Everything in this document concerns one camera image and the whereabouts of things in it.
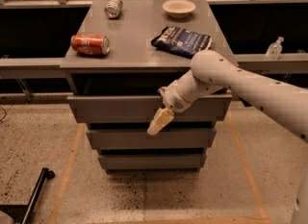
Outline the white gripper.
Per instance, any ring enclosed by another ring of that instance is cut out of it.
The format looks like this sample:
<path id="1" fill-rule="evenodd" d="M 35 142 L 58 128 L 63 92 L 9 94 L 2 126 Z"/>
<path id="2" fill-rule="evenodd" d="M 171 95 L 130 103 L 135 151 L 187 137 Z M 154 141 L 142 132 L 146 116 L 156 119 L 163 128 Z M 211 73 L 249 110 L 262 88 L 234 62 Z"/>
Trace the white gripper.
<path id="1" fill-rule="evenodd" d="M 167 87 L 159 87 L 157 92 L 163 97 L 165 108 L 159 108 L 150 122 L 147 133 L 151 136 L 165 128 L 173 120 L 175 112 L 183 112 L 192 105 L 180 95 L 178 81 L 173 81 Z"/>

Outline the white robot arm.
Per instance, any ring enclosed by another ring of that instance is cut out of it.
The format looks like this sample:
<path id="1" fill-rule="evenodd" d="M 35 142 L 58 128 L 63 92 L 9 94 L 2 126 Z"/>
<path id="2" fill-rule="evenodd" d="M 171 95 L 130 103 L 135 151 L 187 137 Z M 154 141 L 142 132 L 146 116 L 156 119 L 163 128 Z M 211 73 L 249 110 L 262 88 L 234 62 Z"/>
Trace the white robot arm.
<path id="1" fill-rule="evenodd" d="M 177 112 L 223 87 L 308 142 L 307 89 L 243 70 L 212 50 L 196 53 L 186 74 L 159 89 L 164 105 L 156 111 L 147 133 L 158 134 Z"/>

